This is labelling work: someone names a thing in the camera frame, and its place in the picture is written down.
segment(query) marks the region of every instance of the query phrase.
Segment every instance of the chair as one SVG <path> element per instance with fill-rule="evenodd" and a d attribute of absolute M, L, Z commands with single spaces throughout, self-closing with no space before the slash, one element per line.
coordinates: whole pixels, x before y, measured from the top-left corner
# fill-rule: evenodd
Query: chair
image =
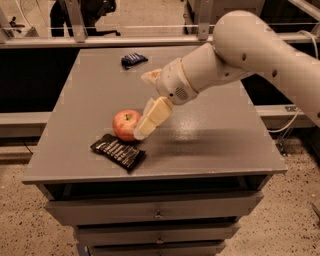
<path fill-rule="evenodd" d="M 97 31 L 95 27 L 95 24 L 102 16 L 114 12 L 116 8 L 115 0 L 82 0 L 80 2 L 80 10 L 88 36 L 103 36 L 111 33 L 120 36 L 121 34 L 117 30 Z M 73 36 L 71 21 L 64 0 L 56 0 L 50 12 L 50 21 L 51 35 L 53 37 L 64 36 L 64 23 L 67 25 L 69 35 Z"/>

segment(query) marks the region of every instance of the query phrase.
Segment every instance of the gray cabinet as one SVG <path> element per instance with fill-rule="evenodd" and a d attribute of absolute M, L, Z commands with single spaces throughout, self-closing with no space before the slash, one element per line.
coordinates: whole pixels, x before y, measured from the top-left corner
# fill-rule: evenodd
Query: gray cabinet
<path fill-rule="evenodd" d="M 90 150 L 124 108 L 142 111 L 154 88 L 140 76 L 195 49 L 81 50 L 23 182 L 72 226 L 94 256 L 204 256 L 223 250 L 286 166 L 240 82 L 215 87 L 174 110 L 136 144 L 144 161 L 127 172 Z M 121 56 L 149 62 L 123 70 Z"/>

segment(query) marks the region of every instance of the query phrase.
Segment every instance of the small black object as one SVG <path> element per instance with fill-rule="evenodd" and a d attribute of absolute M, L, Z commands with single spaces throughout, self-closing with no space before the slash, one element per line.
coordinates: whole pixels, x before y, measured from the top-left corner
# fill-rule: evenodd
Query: small black object
<path fill-rule="evenodd" d="M 148 59 L 139 53 L 128 54 L 121 58 L 121 64 L 125 69 L 130 69 L 145 61 Z"/>
<path fill-rule="evenodd" d="M 111 134 L 105 134 L 100 140 L 91 145 L 91 149 L 99 155 L 106 156 L 127 171 L 132 171 L 145 155 L 145 151 Z"/>
<path fill-rule="evenodd" d="M 17 31 L 18 33 L 21 33 L 22 31 L 18 28 L 24 28 L 25 26 L 23 24 L 17 24 L 16 19 L 17 18 L 15 16 L 13 16 L 11 21 L 9 22 L 9 24 L 12 28 L 15 28 L 14 29 L 15 31 Z"/>
<path fill-rule="evenodd" d="M 98 10 L 97 16 L 106 16 L 107 13 L 114 12 L 117 9 L 117 3 L 115 0 L 103 0 L 101 7 Z"/>

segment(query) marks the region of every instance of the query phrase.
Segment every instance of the cable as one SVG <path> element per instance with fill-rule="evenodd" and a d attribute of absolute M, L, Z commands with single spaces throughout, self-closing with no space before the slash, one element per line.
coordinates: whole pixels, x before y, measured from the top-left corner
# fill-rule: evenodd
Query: cable
<path fill-rule="evenodd" d="M 36 0 L 36 3 L 37 3 L 37 5 L 38 5 L 39 11 L 40 11 L 40 15 L 41 15 L 41 17 L 42 17 L 42 19 L 43 19 L 43 22 L 44 22 L 44 24 L 48 27 L 48 24 L 47 24 L 46 20 L 44 19 L 44 15 L 43 15 L 43 13 L 42 13 L 42 10 L 41 10 L 41 7 L 40 7 L 40 4 L 39 4 L 38 0 Z"/>
<path fill-rule="evenodd" d="M 31 155 L 33 155 L 33 152 L 30 150 L 30 148 L 28 147 L 28 145 L 23 141 L 23 145 L 25 145 L 25 147 L 28 149 L 28 151 L 30 152 Z"/>
<path fill-rule="evenodd" d="M 308 31 L 305 31 L 305 30 L 300 30 L 298 33 L 300 34 L 303 34 L 307 37 L 309 37 L 311 40 L 312 40 L 312 43 L 313 43 L 313 46 L 314 46 L 314 51 L 315 51 L 315 55 L 316 55 L 316 59 L 319 59 L 319 54 L 318 54 L 318 45 L 317 45 L 317 42 L 315 40 L 315 35 L 311 34 L 310 32 Z"/>
<path fill-rule="evenodd" d="M 309 37 L 312 40 L 313 46 L 314 46 L 314 51 L 315 51 L 315 56 L 317 59 L 319 59 L 319 53 L 318 53 L 318 45 L 317 42 L 315 40 L 315 35 L 311 34 L 308 31 L 305 30 L 300 30 L 298 33 L 303 34 L 307 37 Z M 278 129 L 278 130 L 268 130 L 268 132 L 270 133 L 278 133 L 278 132 L 282 132 L 286 129 L 288 129 L 290 127 L 290 125 L 297 119 L 298 115 L 300 113 L 300 109 L 297 109 L 297 113 L 293 116 L 293 118 L 289 121 L 289 123 L 287 125 L 285 125 L 284 127 Z"/>
<path fill-rule="evenodd" d="M 22 10 L 22 8 L 21 8 L 21 6 L 22 6 L 22 0 L 20 0 L 20 4 L 18 3 L 18 0 L 16 0 L 16 4 L 17 4 L 17 6 L 18 6 L 18 8 L 19 8 L 19 10 L 20 10 L 20 12 L 21 12 L 21 14 L 22 14 L 22 17 L 23 17 L 23 19 L 24 19 L 24 22 L 27 23 L 30 27 L 32 27 L 32 25 L 31 25 L 31 24 L 29 23 L 29 21 L 27 20 L 26 16 L 24 15 L 24 12 L 23 12 L 23 10 Z"/>
<path fill-rule="evenodd" d="M 268 132 L 278 133 L 278 132 L 284 131 L 285 129 L 288 129 L 290 127 L 290 125 L 297 119 L 299 113 L 300 113 L 300 109 L 297 109 L 297 113 L 293 116 L 293 118 L 290 120 L 290 122 L 287 125 L 285 125 L 284 127 L 280 128 L 278 130 L 268 130 Z"/>

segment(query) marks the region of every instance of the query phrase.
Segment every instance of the drawer cabinet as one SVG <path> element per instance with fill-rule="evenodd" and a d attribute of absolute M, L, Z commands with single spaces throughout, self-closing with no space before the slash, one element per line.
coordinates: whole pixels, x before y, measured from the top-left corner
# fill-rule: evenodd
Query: drawer cabinet
<path fill-rule="evenodd" d="M 174 221 L 173 223 L 140 223 L 109 225 L 76 230 L 77 240 L 88 246 L 154 244 L 224 240 L 239 229 L 237 223 L 215 223 L 214 220 Z"/>
<path fill-rule="evenodd" d="M 163 245 L 94 247 L 94 256 L 212 256 L 223 250 L 224 242 L 173 243 Z"/>
<path fill-rule="evenodd" d="M 62 225 L 218 218 L 248 215 L 262 192 L 200 193 L 51 201 L 46 209 Z"/>

